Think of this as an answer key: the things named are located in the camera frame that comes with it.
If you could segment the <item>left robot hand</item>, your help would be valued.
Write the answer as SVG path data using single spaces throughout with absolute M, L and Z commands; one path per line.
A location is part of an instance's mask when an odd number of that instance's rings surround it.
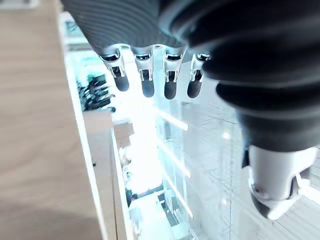
M 93 50 L 138 54 L 160 45 L 205 55 L 203 76 L 233 107 L 242 167 L 259 213 L 280 218 L 310 185 L 320 143 L 320 3 L 317 0 L 64 0 Z

